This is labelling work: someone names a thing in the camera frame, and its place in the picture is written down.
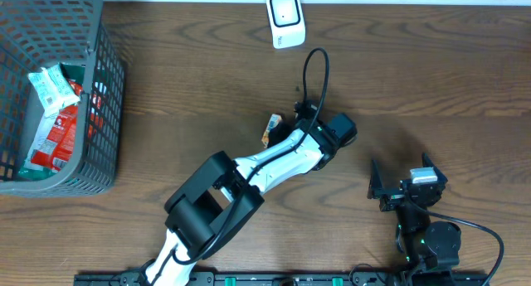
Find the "gray basket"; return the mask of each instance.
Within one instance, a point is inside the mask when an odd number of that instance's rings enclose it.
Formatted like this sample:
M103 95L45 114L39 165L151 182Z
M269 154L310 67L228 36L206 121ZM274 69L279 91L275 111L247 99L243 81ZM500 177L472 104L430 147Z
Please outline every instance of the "gray basket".
M0 0L0 194L91 196L111 188L124 68L100 23L102 6L103 0ZM57 62L85 66L74 152L56 175L18 181L43 113L27 73ZM103 99L100 109L94 95Z

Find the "robotic arm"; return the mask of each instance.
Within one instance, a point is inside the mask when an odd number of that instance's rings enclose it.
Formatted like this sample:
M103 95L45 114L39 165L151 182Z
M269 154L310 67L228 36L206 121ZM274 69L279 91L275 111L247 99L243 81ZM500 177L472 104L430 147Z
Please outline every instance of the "robotic arm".
M263 194L293 176L324 167L356 137L355 124L345 114L324 124L312 122L307 116L313 115L303 115L302 109L298 112L300 120L284 141L246 158L231 160L224 152L216 153L169 198L164 206L166 243L145 270L144 285L184 286L197 259L226 244L264 202ZM226 209L209 193L211 187L230 202Z

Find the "square button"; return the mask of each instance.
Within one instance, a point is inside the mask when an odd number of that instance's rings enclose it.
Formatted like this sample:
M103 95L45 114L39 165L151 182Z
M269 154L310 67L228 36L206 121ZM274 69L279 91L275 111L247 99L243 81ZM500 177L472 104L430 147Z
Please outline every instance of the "square button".
M300 22L297 0L270 0L273 21L277 27L296 25Z

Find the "wooden surface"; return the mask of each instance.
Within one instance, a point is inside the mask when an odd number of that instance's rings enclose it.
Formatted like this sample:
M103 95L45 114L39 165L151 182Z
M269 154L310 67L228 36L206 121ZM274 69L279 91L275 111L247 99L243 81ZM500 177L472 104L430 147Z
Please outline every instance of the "wooden surface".
M531 279L531 8L304 6L306 42L275 51L264 5L106 3L130 63L119 172L102 196L0 197L0 284L69 285L157 255L164 202L212 153L261 150L271 113L289 116L316 46L329 52L323 116L345 112L359 139L296 177L203 265L223 271L350 270L405 262L396 217L366 198L370 158L398 179L427 151L450 182L433 211L498 231L493 285ZM322 84L309 68L309 94ZM459 269L490 270L491 236L462 229Z

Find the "green connector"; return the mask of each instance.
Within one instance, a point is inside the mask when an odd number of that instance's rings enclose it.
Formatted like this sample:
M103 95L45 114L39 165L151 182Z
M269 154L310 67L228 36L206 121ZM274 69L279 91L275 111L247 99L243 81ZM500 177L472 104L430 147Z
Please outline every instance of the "green connector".
M225 286L236 286L236 278L225 278Z
M332 278L332 286L343 286L343 279Z

